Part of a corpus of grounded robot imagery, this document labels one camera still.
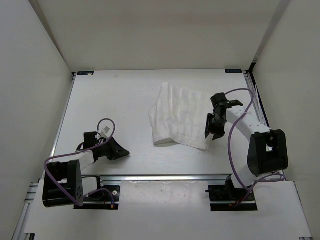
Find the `white skirt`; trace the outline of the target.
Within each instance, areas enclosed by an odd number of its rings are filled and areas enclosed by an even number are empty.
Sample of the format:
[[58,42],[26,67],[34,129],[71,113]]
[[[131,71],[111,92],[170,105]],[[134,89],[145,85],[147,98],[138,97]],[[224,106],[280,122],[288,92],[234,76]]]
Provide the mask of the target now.
[[211,96],[164,82],[155,105],[148,111],[155,146],[175,142],[207,151],[207,114],[213,111]]

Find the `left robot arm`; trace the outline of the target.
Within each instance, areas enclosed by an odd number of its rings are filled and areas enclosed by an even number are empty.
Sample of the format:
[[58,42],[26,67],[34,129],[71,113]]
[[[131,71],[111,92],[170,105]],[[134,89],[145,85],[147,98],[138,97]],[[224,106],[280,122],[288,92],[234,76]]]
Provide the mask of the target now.
[[86,207],[86,202],[109,202],[114,210],[116,190],[104,185],[99,176],[83,176],[83,171],[100,158],[115,161],[130,155],[113,138],[102,132],[85,132],[83,142],[74,154],[62,156],[60,160],[48,160],[44,164],[45,177],[42,202],[46,208],[73,205]]

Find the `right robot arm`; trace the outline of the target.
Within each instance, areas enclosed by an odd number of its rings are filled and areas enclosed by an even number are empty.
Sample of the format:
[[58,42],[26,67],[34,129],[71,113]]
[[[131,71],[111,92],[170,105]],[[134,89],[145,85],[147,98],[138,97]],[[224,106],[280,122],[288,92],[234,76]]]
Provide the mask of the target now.
[[[207,115],[205,136],[213,140],[225,135],[225,125],[230,123],[227,151],[233,173],[227,180],[224,193],[230,200],[238,199],[243,190],[251,191],[255,184],[266,182],[270,174],[286,170],[289,166],[286,135],[281,129],[271,129],[249,114],[239,100],[228,100],[221,92],[211,97],[213,112]],[[236,170],[231,151],[232,134],[238,129],[248,140],[247,158]]]

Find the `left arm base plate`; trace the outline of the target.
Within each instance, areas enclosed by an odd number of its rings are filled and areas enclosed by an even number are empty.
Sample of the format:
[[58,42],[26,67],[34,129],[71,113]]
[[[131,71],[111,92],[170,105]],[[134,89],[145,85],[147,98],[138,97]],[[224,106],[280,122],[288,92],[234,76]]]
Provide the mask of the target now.
[[83,197],[83,205],[74,205],[74,210],[110,210],[119,209],[121,185],[106,183],[100,176],[86,176],[82,178],[83,187],[87,187],[89,181],[95,180],[98,192]]

